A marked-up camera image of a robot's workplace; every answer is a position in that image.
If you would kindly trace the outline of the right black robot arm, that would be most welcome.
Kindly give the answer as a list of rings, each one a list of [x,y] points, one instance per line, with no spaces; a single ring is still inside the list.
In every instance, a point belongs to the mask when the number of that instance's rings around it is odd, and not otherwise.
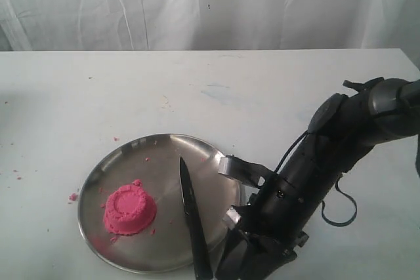
[[[313,115],[274,170],[233,155],[219,174],[255,188],[247,203],[230,207],[217,279],[265,279],[297,257],[304,226],[343,174],[376,145],[419,135],[419,82],[378,77],[345,81],[354,95],[336,93]]]

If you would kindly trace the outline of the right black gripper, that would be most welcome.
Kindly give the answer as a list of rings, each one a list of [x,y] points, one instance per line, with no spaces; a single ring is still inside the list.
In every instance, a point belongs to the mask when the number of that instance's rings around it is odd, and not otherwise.
[[[343,144],[338,137],[306,136],[252,206],[231,206],[226,211],[222,221],[228,233],[217,279],[266,279],[296,259],[295,247],[306,241],[305,224],[342,173]],[[266,181],[272,171],[227,155],[219,161],[218,174],[261,188],[260,180]]]

